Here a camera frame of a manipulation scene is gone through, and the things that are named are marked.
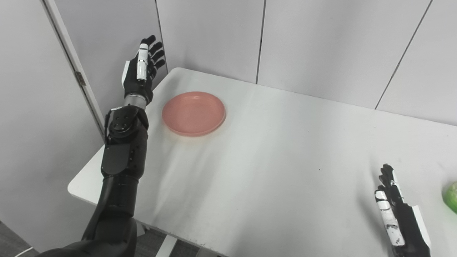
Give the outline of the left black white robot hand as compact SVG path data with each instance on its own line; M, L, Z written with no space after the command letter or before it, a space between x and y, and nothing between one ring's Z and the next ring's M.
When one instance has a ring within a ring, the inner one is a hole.
M148 105L153 99L153 80L158 70L165 66L165 51L155 35L142 39L133 59L126 61L122 74L124 97L139 95Z

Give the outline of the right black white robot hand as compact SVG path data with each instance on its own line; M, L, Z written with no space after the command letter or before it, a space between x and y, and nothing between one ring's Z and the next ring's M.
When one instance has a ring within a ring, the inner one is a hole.
M430 257L431 240L419 206L408 205L402 195L395 170L383 164L374 192L385 231L395 257Z

